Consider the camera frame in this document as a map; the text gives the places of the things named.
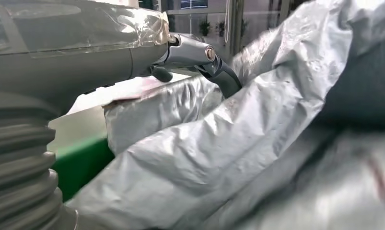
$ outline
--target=silver plastic sheet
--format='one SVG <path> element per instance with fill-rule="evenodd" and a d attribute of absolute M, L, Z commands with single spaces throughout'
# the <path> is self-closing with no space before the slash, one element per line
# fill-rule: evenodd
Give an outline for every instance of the silver plastic sheet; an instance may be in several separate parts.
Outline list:
<path fill-rule="evenodd" d="M 144 97 L 105 107 L 108 143 L 114 154 L 157 131 L 196 121 L 223 100 L 219 87 L 203 76 L 155 89 Z"/>
<path fill-rule="evenodd" d="M 385 132 L 347 131 L 235 230 L 385 230 Z"/>
<path fill-rule="evenodd" d="M 70 206 L 121 230 L 222 229 L 238 221 L 252 209 L 240 205 L 242 191 L 257 202 L 287 182 L 260 178 L 290 159 L 287 148 L 321 110 L 348 59 L 385 40 L 384 23 L 385 0 L 304 4 L 235 57 L 240 92 L 203 119 L 117 153 Z M 303 160 L 293 162 L 287 177 Z"/>

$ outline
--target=potted plant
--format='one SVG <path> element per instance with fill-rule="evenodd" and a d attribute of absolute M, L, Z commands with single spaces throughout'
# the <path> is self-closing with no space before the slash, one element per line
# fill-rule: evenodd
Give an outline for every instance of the potted plant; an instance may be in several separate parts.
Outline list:
<path fill-rule="evenodd" d="M 225 35 L 225 22 L 217 23 L 216 29 L 218 30 L 219 37 L 223 37 Z"/>
<path fill-rule="evenodd" d="M 201 32 L 202 36 L 208 36 L 210 29 L 211 26 L 208 21 L 202 21 L 199 23 L 199 31 Z"/>

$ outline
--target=bolt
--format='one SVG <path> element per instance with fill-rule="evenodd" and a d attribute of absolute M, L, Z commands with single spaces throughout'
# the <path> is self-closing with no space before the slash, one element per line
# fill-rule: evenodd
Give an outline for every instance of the bolt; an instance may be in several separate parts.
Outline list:
<path fill-rule="evenodd" d="M 205 55 L 206 55 L 206 58 L 208 59 L 208 61 L 214 61 L 215 57 L 216 57 L 216 53 L 215 53 L 215 50 L 213 49 L 213 47 L 211 47 L 211 46 L 206 47 Z"/>

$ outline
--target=green surface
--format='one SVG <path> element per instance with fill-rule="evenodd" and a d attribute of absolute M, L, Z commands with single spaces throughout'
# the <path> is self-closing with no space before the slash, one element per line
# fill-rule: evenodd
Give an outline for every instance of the green surface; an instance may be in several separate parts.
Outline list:
<path fill-rule="evenodd" d="M 90 138 L 58 150 L 52 167 L 58 173 L 63 201 L 71 199 L 113 160 L 106 137 Z"/>

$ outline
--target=robot end effector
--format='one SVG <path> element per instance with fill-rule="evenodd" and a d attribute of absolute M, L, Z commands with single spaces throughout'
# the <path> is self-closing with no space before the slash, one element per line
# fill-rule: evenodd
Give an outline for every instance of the robot end effector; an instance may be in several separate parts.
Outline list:
<path fill-rule="evenodd" d="M 217 84 L 225 98 L 242 88 L 236 73 L 216 54 L 213 46 L 185 36 L 170 34 L 167 52 L 148 71 L 160 81 L 172 79 L 164 67 L 195 67 L 206 79 Z"/>

